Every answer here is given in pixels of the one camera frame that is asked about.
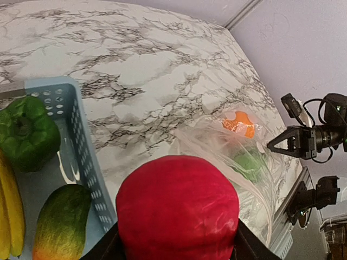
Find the pepper stem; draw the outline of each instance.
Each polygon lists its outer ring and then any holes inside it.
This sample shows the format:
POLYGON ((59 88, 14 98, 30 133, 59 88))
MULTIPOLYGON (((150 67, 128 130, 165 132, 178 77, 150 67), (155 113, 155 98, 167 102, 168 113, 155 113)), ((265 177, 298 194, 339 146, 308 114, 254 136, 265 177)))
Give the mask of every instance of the pepper stem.
POLYGON ((17 118, 15 121, 15 134, 26 137, 31 132, 30 120, 25 117, 17 118))

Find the basket hole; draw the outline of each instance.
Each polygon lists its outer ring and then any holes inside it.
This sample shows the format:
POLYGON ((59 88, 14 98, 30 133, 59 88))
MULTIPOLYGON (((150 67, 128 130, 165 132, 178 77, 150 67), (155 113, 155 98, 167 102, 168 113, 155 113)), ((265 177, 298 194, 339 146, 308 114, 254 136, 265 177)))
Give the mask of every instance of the basket hole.
POLYGON ((49 91, 49 90, 45 90, 42 94, 43 94, 44 96, 49 96, 50 94, 52 94, 52 92, 49 91))

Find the green object in bag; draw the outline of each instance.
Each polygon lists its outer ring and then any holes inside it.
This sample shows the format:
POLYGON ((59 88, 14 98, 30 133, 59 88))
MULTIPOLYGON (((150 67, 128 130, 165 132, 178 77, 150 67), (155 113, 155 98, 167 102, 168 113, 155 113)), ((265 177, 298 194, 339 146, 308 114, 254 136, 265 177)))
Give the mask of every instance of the green object in bag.
POLYGON ((242 169, 233 167, 235 172, 241 173, 253 183, 257 183, 261 179, 260 171, 265 161, 263 155, 257 149, 242 151, 233 160, 242 167, 242 169))

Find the green bell pepper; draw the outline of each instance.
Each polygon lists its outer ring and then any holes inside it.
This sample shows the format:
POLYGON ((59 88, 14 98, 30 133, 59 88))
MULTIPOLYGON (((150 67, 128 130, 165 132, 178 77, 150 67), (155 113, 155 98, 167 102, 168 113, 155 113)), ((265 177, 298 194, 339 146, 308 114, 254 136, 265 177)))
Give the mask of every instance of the green bell pepper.
POLYGON ((14 168, 39 171, 60 148, 60 133, 44 103, 32 96, 0 111, 0 148, 14 168))

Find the orange object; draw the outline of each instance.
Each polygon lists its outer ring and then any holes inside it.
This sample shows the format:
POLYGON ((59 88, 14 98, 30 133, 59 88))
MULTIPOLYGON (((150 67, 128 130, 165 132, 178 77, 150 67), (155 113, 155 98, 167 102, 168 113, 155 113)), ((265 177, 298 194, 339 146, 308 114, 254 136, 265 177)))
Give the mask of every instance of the orange object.
POLYGON ((243 111, 236 111, 235 120, 224 119, 223 127, 230 131, 236 132, 239 127, 246 127, 245 136, 248 138, 252 138, 255 133, 254 124, 248 118, 248 114, 243 111))

